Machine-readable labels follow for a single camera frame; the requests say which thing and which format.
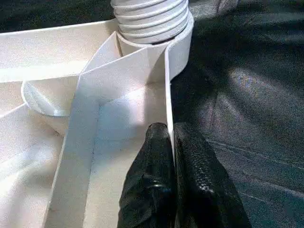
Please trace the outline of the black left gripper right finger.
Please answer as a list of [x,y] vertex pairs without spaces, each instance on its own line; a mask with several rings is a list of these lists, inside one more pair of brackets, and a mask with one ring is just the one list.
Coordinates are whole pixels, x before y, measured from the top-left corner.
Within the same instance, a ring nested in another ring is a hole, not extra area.
[[228,172],[203,135],[174,124],[178,228],[249,228],[251,223]]

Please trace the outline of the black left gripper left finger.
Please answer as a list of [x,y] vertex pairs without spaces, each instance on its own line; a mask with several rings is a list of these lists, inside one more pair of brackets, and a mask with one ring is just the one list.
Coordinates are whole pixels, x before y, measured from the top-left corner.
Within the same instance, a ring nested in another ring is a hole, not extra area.
[[175,196],[176,177],[168,129],[164,123],[153,123],[125,177],[117,227],[173,227]]

